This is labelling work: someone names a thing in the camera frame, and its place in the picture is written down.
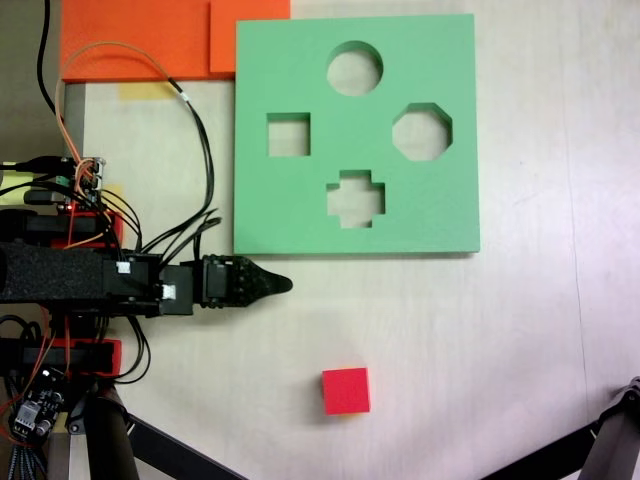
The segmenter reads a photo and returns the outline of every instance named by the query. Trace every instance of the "red block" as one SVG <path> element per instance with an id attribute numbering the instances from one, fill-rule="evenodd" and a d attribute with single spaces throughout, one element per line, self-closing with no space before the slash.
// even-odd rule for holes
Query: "red block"
<path id="1" fill-rule="evenodd" d="M 322 387 L 327 415 L 371 411 L 366 368 L 325 370 L 322 372 Z"/>

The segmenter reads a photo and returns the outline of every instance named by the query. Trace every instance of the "orange foam block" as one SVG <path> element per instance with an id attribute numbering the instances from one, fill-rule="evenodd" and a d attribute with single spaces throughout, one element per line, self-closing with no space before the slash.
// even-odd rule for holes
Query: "orange foam block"
<path id="1" fill-rule="evenodd" d="M 153 55 L 178 80 L 235 76 L 236 22 L 289 18 L 289 0 L 63 0 L 60 65 L 82 46 L 130 43 Z M 67 82 L 149 81 L 159 73 L 134 52 L 87 51 Z"/>

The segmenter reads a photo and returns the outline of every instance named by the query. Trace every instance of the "black metal bracket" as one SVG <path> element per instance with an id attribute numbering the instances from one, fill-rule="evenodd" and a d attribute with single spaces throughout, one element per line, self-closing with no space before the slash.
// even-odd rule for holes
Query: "black metal bracket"
<path id="1" fill-rule="evenodd" d="M 134 457 L 176 480 L 247 480 L 130 415 L 111 382 L 89 388 L 69 414 L 67 429 L 87 436 L 92 480 L 137 479 Z"/>
<path id="2" fill-rule="evenodd" d="M 36 363 L 40 352 L 39 342 L 22 341 L 16 338 L 0 338 L 0 376 L 11 371 L 27 374 Z M 113 370 L 113 343 L 92 344 L 90 341 L 77 343 L 71 348 L 70 367 L 73 370 L 110 373 Z M 47 353 L 46 365 L 64 368 L 66 364 L 64 347 L 52 347 Z"/>
<path id="3" fill-rule="evenodd" d="M 600 418 L 483 480 L 631 479 L 640 452 L 640 377 L 611 401 Z"/>

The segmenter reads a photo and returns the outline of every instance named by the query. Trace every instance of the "square hole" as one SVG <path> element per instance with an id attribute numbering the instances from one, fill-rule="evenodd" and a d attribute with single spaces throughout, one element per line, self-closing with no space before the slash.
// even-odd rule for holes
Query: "square hole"
<path id="1" fill-rule="evenodd" d="M 311 155 L 311 114 L 268 113 L 270 157 L 306 157 Z"/>

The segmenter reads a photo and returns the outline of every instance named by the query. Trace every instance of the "green shape sorter board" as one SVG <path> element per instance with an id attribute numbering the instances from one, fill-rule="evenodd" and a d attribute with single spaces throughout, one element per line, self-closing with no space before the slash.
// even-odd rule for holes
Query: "green shape sorter board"
<path id="1" fill-rule="evenodd" d="M 382 66 L 360 96 L 327 79 L 352 45 Z M 432 161 L 411 161 L 392 141 L 395 122 L 420 108 L 451 128 Z M 271 118 L 306 119 L 307 154 L 271 155 Z M 471 15 L 239 22 L 235 135 L 237 254 L 480 249 Z M 350 172 L 384 185 L 384 213 L 369 228 L 328 214 L 327 188 Z"/>

